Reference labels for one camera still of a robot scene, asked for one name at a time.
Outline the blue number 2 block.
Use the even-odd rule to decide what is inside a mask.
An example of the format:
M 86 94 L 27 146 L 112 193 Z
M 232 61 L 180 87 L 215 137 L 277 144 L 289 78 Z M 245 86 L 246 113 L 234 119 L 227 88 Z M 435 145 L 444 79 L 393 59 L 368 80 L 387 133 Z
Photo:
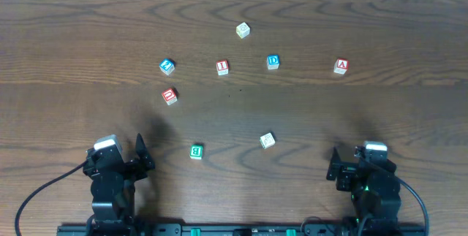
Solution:
M 174 70 L 175 70 L 175 62 L 170 59 L 170 58 L 165 58 L 160 64 L 159 64 L 159 68 L 161 69 L 161 71 L 169 76 L 171 75 Z

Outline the red letter A block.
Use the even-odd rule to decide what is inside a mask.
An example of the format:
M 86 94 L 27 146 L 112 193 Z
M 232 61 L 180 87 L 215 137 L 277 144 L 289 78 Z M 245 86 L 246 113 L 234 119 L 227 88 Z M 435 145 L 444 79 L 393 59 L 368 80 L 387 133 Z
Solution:
M 338 58 L 334 64 L 333 72 L 339 75 L 344 75 L 349 68 L 349 61 L 347 59 Z

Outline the red letter I block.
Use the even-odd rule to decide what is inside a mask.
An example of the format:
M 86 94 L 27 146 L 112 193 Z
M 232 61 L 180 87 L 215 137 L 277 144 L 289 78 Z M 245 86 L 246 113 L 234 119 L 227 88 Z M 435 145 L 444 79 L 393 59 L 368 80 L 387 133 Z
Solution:
M 216 70 L 218 76 L 227 75 L 229 73 L 229 64 L 227 60 L 221 60 L 216 62 Z

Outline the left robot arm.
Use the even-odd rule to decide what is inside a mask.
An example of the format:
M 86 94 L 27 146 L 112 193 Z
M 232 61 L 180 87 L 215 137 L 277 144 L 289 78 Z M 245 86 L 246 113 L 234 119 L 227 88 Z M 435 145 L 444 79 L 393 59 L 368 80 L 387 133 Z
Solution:
M 151 228 L 135 215 L 135 182 L 148 177 L 154 160 L 140 134 L 136 159 L 125 162 L 121 144 L 112 134 L 100 138 L 87 150 L 83 173 L 92 180 L 93 216 L 86 222 L 86 235 L 150 235 Z

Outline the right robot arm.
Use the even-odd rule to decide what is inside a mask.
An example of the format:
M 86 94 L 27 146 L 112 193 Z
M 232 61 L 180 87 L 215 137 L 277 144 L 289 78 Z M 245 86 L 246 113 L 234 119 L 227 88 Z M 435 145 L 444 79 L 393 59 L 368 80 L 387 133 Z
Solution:
M 349 192 L 356 217 L 343 231 L 354 235 L 398 235 L 401 207 L 396 165 L 382 142 L 365 141 L 355 148 L 356 162 L 345 161 L 333 149 L 326 175 L 338 191 Z

